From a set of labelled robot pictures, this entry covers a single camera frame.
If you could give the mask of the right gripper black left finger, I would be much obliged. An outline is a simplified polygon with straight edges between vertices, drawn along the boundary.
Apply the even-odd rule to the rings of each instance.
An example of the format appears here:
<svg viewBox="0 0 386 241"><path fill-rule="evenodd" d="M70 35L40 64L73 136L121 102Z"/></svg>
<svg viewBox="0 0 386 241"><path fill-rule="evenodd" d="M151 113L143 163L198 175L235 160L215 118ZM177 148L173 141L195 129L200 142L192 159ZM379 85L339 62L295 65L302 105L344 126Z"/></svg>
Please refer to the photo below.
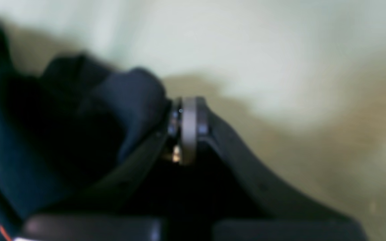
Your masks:
<svg viewBox="0 0 386 241"><path fill-rule="evenodd" d="M180 129L181 99L123 164L72 197L30 216L17 241L165 241L164 219L123 215L152 168L172 160Z"/></svg>

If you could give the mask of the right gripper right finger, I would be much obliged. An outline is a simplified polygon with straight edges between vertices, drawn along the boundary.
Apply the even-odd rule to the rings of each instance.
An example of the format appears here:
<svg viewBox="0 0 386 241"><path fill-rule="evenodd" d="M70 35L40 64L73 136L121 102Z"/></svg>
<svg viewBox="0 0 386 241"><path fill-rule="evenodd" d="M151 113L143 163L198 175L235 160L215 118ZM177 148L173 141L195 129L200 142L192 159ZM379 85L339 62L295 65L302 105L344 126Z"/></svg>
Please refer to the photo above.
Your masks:
<svg viewBox="0 0 386 241"><path fill-rule="evenodd" d="M181 99L181 165L197 162L199 145L214 151L243 190L271 216L220 221L215 241L366 241L354 219L308 197L280 179L253 154L238 133L214 114L203 97Z"/></svg>

